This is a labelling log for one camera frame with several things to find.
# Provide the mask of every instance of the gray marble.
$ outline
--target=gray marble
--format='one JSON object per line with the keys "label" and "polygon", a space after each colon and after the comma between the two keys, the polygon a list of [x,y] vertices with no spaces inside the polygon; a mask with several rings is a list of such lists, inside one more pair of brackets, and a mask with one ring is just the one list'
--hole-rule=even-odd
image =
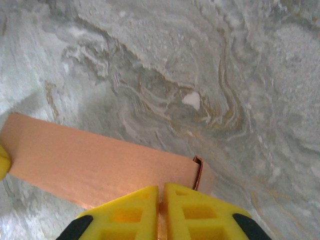
{"label": "gray marble", "polygon": [[[317,0],[0,2],[1,125],[200,155],[273,240],[319,239],[319,92]],[[83,210],[7,175],[0,239],[54,240]]]}

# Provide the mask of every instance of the yellow object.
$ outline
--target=yellow object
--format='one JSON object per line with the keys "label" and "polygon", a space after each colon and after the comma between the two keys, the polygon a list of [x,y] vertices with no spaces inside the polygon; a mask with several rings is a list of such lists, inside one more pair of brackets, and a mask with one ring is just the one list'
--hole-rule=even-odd
{"label": "yellow object", "polygon": [[166,183],[164,207],[168,240],[249,240],[233,214],[251,216],[238,206]]}
{"label": "yellow object", "polygon": [[9,172],[11,161],[9,154],[0,145],[0,180],[4,179],[6,174]]}
{"label": "yellow object", "polygon": [[158,186],[148,186],[83,212],[93,216],[79,240],[157,240]]}

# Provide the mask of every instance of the rectangular hole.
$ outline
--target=rectangular hole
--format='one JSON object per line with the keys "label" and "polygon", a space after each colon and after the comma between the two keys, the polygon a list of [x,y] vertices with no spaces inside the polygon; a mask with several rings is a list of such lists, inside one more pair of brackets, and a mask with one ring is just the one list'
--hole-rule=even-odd
{"label": "rectangular hole", "polygon": [[175,191],[175,194],[177,194],[178,196],[186,196],[186,195],[189,195],[188,193],[184,192],[184,191],[181,191],[181,190],[176,190]]}
{"label": "rectangular hole", "polygon": [[101,234],[99,240],[135,240],[137,235],[136,230],[105,230]]}
{"label": "rectangular hole", "polygon": [[110,217],[112,223],[139,223],[143,210],[140,208],[117,209]]}
{"label": "rectangular hole", "polygon": [[190,226],[189,233],[191,240],[232,240],[223,226]]}
{"label": "rectangular hole", "polygon": [[182,207],[185,219],[214,219],[216,214],[208,205],[195,204]]}
{"label": "rectangular hole", "polygon": [[141,194],[139,198],[147,200],[149,198],[149,194],[148,193]]}

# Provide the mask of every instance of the black rubber grip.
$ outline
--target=black rubber grip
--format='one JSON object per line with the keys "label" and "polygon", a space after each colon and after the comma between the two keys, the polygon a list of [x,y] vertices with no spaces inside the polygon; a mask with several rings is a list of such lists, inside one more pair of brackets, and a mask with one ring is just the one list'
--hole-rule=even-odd
{"label": "black rubber grip", "polygon": [[266,232],[252,218],[240,213],[235,213],[232,216],[249,240],[271,240]]}
{"label": "black rubber grip", "polygon": [[93,220],[94,217],[91,215],[84,215],[73,220],[56,240],[79,240]]}

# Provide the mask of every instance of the white spot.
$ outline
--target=white spot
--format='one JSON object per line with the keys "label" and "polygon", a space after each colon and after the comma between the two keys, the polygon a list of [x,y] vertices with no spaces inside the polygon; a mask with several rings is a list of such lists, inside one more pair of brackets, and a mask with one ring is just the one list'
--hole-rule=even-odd
{"label": "white spot", "polygon": [[262,144],[262,137],[260,135],[258,135],[258,140]]}
{"label": "white spot", "polygon": [[193,137],[193,133],[189,130],[186,131],[186,133],[189,135],[189,136],[192,136]]}
{"label": "white spot", "polygon": [[192,92],[184,96],[182,103],[191,105],[195,110],[200,109],[200,96],[197,92]]}
{"label": "white spot", "polygon": [[69,66],[67,63],[63,63],[63,69],[67,74],[69,73]]}
{"label": "white spot", "polygon": [[191,46],[194,48],[195,47],[195,45],[197,44],[197,40],[195,40],[195,39],[191,39],[190,40],[190,43],[191,43]]}
{"label": "white spot", "polygon": [[319,166],[312,166],[311,171],[315,177],[320,178],[320,164]]}
{"label": "white spot", "polygon": [[80,37],[83,34],[85,34],[87,31],[85,29],[79,29],[77,27],[70,27],[69,32],[74,36],[74,37]]}
{"label": "white spot", "polygon": [[273,169],[273,176],[274,177],[279,177],[280,176],[280,174],[281,174],[281,168],[280,167],[275,167],[274,169]]}
{"label": "white spot", "polygon": [[119,15],[120,15],[121,18],[123,18],[123,17],[126,15],[126,12],[125,12],[125,11],[121,11],[121,12],[119,13]]}

